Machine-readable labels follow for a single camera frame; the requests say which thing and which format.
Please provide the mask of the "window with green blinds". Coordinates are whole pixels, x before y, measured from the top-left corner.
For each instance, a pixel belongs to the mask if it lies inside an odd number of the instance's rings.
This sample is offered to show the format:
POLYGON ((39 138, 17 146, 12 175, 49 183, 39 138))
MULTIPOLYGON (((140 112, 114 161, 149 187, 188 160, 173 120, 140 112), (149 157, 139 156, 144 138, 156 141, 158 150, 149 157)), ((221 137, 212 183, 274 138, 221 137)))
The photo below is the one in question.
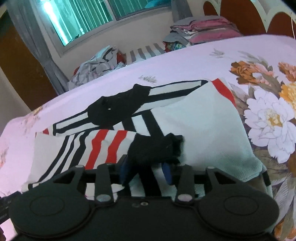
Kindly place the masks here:
POLYGON ((59 56, 89 37, 150 11, 167 9, 171 1, 34 1, 59 56))

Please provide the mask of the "grey curtain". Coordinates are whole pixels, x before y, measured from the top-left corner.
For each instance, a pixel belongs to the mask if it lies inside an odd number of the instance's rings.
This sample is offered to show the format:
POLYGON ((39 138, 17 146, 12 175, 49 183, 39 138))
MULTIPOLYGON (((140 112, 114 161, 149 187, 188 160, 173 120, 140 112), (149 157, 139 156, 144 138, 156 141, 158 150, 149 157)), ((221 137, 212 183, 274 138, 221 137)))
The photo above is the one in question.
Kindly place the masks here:
POLYGON ((171 12, 174 22, 193 16, 187 0, 171 0, 171 12))
POLYGON ((19 36, 43 67, 58 95, 68 91, 68 78, 52 59, 30 1, 6 1, 10 18, 19 36))

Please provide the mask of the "right grey curtain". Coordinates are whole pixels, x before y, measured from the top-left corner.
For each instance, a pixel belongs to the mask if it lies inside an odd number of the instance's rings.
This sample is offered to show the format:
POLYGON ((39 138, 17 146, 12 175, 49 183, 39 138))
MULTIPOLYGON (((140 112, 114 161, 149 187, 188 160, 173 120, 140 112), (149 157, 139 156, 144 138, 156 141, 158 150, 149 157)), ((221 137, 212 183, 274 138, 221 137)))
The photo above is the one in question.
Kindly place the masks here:
POLYGON ((174 22, 193 16, 187 0, 171 0, 171 12, 174 22))

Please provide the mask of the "left grey curtain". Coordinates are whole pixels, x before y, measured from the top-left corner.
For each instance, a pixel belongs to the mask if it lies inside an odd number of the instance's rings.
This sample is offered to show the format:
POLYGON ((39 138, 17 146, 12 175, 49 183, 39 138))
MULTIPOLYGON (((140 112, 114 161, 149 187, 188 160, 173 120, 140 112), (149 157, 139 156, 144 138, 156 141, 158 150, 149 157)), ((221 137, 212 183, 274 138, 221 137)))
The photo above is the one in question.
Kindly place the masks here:
POLYGON ((68 91, 68 78, 52 59, 30 1, 6 1, 10 18, 19 36, 43 67, 58 95, 68 91))

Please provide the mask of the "stack of folded pink clothes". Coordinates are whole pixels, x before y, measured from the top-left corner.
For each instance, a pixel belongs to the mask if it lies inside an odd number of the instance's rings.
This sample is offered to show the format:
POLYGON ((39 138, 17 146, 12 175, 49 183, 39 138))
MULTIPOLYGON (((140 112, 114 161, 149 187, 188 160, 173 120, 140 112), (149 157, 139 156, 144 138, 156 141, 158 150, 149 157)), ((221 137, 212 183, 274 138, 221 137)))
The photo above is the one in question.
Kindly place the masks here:
POLYGON ((170 29, 163 40, 166 52, 242 36, 236 25, 222 16, 188 17, 175 22, 170 29))

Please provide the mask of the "pink floral bedsheet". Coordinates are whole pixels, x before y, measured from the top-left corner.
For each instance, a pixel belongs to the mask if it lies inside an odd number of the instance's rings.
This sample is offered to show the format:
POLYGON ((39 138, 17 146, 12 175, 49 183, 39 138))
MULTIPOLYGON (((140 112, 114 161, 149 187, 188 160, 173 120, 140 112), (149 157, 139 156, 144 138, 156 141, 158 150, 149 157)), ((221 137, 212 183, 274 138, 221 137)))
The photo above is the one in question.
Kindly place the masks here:
POLYGON ((203 43, 108 73, 9 121, 1 134, 1 197, 10 204, 1 240, 295 240, 295 40, 260 35, 203 43), (230 89, 271 194, 209 166, 194 171, 193 204, 175 198, 162 164, 177 162, 179 137, 152 144, 121 166, 114 204, 95 202, 96 168, 74 166, 22 192, 36 134, 135 84, 157 87, 219 79, 230 89))

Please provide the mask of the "crumpled grey clothes pile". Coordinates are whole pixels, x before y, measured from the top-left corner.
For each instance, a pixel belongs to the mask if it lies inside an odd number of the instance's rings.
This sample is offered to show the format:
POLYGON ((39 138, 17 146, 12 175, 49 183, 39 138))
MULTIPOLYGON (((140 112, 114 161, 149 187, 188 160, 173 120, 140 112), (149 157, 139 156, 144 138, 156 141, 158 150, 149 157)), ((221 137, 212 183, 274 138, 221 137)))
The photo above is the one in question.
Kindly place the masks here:
POLYGON ((123 54, 116 47, 108 45, 74 71, 68 82, 68 89, 73 90, 125 65, 123 54))

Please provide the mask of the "striped knit sweater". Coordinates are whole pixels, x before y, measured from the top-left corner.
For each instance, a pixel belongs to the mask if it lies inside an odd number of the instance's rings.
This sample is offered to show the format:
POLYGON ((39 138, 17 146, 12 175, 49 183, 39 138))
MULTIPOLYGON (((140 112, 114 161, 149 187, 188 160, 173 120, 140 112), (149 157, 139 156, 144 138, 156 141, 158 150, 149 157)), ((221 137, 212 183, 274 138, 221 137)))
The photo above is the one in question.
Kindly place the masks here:
POLYGON ((178 163, 195 170, 214 166, 271 194, 267 169, 251 149, 237 107, 219 79, 157 87, 135 84, 100 97, 36 134, 32 168, 22 192, 77 165, 92 170, 132 152, 148 159, 152 144, 179 137, 178 163))

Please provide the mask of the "red white headboard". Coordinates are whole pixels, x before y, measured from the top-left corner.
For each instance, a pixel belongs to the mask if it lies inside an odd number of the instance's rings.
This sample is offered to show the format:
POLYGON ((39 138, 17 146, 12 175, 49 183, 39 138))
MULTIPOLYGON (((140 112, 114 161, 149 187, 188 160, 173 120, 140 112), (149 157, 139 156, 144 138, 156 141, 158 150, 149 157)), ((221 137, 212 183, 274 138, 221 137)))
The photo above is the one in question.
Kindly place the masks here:
POLYGON ((206 16, 226 18, 245 36, 295 38, 295 13, 283 1, 204 1, 203 11, 206 16))

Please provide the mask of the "grey white striped pillow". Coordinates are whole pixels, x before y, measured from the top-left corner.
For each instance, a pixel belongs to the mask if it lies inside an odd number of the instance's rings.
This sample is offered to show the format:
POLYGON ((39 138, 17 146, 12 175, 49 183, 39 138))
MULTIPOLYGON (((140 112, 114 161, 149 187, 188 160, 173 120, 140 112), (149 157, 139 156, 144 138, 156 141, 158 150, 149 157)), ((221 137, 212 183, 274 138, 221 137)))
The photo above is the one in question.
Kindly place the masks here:
POLYGON ((165 53, 165 44, 163 42, 153 43, 151 45, 147 45, 127 52, 126 64, 130 65, 136 62, 141 62, 165 53))

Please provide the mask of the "brown wooden door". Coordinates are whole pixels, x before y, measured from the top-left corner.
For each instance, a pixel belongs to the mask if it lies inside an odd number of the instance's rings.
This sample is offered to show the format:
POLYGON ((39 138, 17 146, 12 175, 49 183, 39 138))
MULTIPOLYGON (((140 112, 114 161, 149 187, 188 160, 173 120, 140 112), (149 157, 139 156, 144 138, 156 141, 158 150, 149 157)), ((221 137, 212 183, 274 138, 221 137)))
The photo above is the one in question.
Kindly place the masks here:
POLYGON ((1 16, 1 69, 29 109, 34 110, 57 97, 43 67, 22 41, 8 12, 1 16))

